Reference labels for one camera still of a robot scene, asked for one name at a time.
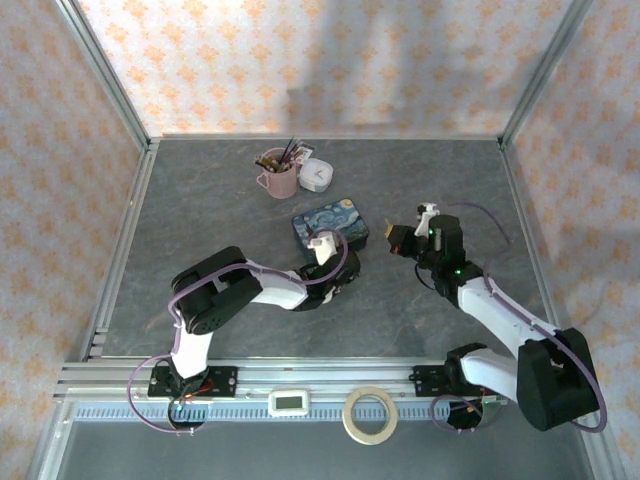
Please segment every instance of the aluminum frame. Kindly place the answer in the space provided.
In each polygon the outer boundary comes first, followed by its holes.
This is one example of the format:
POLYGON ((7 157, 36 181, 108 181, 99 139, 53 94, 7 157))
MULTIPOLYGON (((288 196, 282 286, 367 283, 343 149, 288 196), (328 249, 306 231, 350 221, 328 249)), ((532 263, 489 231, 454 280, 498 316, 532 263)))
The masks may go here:
POLYGON ((56 4, 131 138, 140 151, 146 149, 149 144, 149 135, 82 8, 76 0, 56 0, 56 4))
POLYGON ((120 220, 118 240, 111 256, 109 268, 102 280, 95 307, 91 312, 91 320, 79 355, 80 361, 86 361, 89 358, 94 344, 94 337, 99 331, 106 334, 106 329, 111 322, 111 314, 120 290, 120 283, 124 275, 124 268, 129 257, 129 250, 133 242, 157 151, 158 145, 155 144, 144 150, 140 155, 138 167, 129 188, 127 205, 120 220))
MULTIPOLYGON (((353 136, 336 136, 336 135, 315 135, 304 133, 302 136, 306 140, 442 140, 442 141, 493 141, 496 139, 495 135, 452 135, 452 136, 438 136, 438 137, 430 137, 425 135, 396 135, 396 136, 369 136, 369 135, 359 135, 357 137, 353 136)), ((284 140, 288 141, 291 136, 284 135, 282 133, 255 133, 255 134, 247 134, 247 133, 169 133, 165 134, 161 137, 151 137, 150 143, 158 143, 160 141, 168 141, 168 140, 284 140)))
MULTIPOLYGON (((149 403, 137 401, 137 408, 144 417, 153 422, 166 424, 167 405, 157 402, 149 403)), ((251 422, 251 423, 325 423, 341 422, 343 402, 311 402, 308 413, 297 416, 272 416, 269 405, 262 400, 252 402, 226 402, 218 399, 215 403, 194 404, 191 402, 188 408, 174 412, 174 418, 178 421, 198 420, 211 422, 211 426, 220 422, 251 422)), ((399 421, 428 421, 431 420, 428 403, 421 401, 403 401, 396 404, 399 421)), ((450 403, 447 400, 439 401, 434 407, 435 418, 446 422, 451 412, 450 403)), ((352 410, 353 419, 358 421, 384 420, 385 407, 375 399, 362 398, 352 410)), ((140 420, 133 414, 129 405, 125 402, 80 402, 76 409, 74 422, 101 422, 116 421, 139 423, 140 420)))
POLYGON ((565 52, 576 31, 582 24, 589 7, 593 0, 573 0, 569 9, 565 13, 558 29, 553 35, 547 50, 545 51, 540 63, 533 72, 533 76, 527 87, 524 89, 522 97, 518 101, 511 118, 505 126, 504 132, 498 138, 498 142, 504 146, 508 146, 513 142, 518 130, 527 118, 540 93, 546 86, 555 66, 560 61, 562 54, 565 52))
MULTIPOLYGON (((29 480, 53 480, 57 478, 76 413, 85 406, 117 402, 126 405, 125 394, 129 376, 141 359, 94 359, 89 362, 65 363, 58 380, 54 401, 56 408, 45 427, 29 469, 29 480)), ((252 408, 264 405, 268 394, 275 387, 296 385, 301 382, 311 393, 312 408, 343 405, 347 396, 356 388, 377 385, 385 389, 399 407, 404 420, 425 420, 425 408, 429 398, 415 396, 414 385, 408 377, 416 364, 438 364, 424 358, 253 358, 210 360, 211 365, 233 365, 240 368, 238 388, 233 399, 216 400, 229 408, 252 408), (422 412, 416 404, 422 404, 422 412)), ((166 405, 167 398, 149 399, 146 395, 152 367, 143 368, 134 381, 132 394, 142 410, 153 410, 156 405, 166 405)), ((212 401, 194 402, 201 405, 212 401)), ((446 417, 448 402, 439 402, 436 417, 446 417)))
MULTIPOLYGON (((527 216, 524 214, 524 206, 522 205, 522 194, 518 182, 515 180, 513 170, 511 168, 511 162, 508 157, 509 148, 503 143, 500 146, 500 154, 502 156, 502 163, 507 173, 507 179, 511 188, 511 193, 516 205, 518 217, 520 218, 520 224, 524 232, 525 242, 527 249, 529 250, 529 256, 531 257, 531 263, 533 265, 533 271, 540 288, 540 296, 542 303, 547 314, 547 321, 552 325, 559 328, 567 328, 570 325, 567 321, 562 319, 558 314, 555 301, 549 294, 549 279, 542 267, 538 250, 535 248, 535 242, 532 236, 532 229, 527 216)), ((594 427, 597 425, 598 417, 595 414, 589 415, 582 423, 594 427)), ((622 460, 618 452, 618 447, 611 432, 611 428, 606 428, 601 434, 594 435, 587 432, 580 432, 585 449, 587 450, 587 457, 591 464, 591 469, 598 480, 624 480, 626 475, 624 473, 624 467, 622 466, 622 460)))

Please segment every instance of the pink mug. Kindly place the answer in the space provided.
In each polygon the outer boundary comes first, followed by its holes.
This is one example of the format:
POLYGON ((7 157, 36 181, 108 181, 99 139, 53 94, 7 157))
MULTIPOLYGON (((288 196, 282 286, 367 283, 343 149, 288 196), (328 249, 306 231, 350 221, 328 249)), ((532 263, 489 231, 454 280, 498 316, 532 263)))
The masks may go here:
MULTIPOLYGON (((282 155, 284 148, 272 148, 263 155, 282 155)), ((291 167, 286 172, 271 173, 266 170, 256 178, 256 182, 273 198, 284 199, 293 196, 298 191, 298 168, 291 167)))

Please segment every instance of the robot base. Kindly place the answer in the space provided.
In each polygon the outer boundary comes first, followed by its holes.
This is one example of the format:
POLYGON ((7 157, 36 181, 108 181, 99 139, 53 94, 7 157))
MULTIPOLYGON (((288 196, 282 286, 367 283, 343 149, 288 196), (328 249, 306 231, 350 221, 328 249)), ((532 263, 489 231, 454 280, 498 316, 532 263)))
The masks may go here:
POLYGON ((198 388, 194 392, 185 392, 184 386, 180 388, 174 378, 168 366, 154 367, 147 393, 149 398, 179 398, 185 393, 192 393, 200 398, 235 397, 238 385, 238 368, 210 366, 203 372, 202 378, 198 378, 198 381, 195 382, 198 388))

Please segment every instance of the floor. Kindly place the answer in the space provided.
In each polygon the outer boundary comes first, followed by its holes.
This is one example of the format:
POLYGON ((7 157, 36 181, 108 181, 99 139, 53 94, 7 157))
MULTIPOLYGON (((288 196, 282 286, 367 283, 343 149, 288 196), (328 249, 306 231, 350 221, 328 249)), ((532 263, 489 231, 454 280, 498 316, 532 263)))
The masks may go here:
POLYGON ((342 422, 219 422, 179 439, 139 423, 75 422, 58 478, 593 478, 575 428, 538 432, 506 409, 470 435, 400 422, 377 446, 354 442, 342 422))
MULTIPOLYGON (((252 304, 214 335, 210 357, 426 356, 480 341, 502 345, 479 322, 420 285, 413 262, 388 253, 388 223, 415 225, 425 201, 467 200, 495 212, 515 247, 495 265, 501 287, 534 314, 544 309, 504 173, 492 141, 315 140, 331 163, 324 193, 300 190, 286 200, 256 185, 254 155, 274 140, 160 143, 133 238, 103 356, 164 353, 173 328, 166 310, 175 275, 229 245, 269 267, 305 261, 291 219, 350 198, 371 234, 359 252, 362 273, 331 303, 310 312, 252 304)), ((482 212, 458 215, 468 256, 482 262, 503 247, 482 212)))

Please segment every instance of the small white device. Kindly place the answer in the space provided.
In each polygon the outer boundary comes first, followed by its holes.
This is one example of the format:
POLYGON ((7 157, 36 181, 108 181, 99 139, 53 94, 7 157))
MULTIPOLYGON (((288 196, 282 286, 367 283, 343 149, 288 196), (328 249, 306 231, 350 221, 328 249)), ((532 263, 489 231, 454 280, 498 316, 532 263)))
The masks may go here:
POLYGON ((300 169, 300 186, 312 192, 324 192, 333 177, 333 167, 327 162, 310 158, 300 169))
POLYGON ((268 409, 272 417, 303 417, 309 413, 309 392, 274 390, 269 394, 268 409))
POLYGON ((324 265, 327 260, 337 253, 336 240, 331 232, 323 232, 316 238, 311 239, 307 248, 315 250, 318 265, 324 265))
POLYGON ((416 237, 428 237, 429 236, 429 220, 436 215, 440 215, 438 205, 435 203, 421 203, 418 207, 418 221, 420 224, 416 228, 416 237))

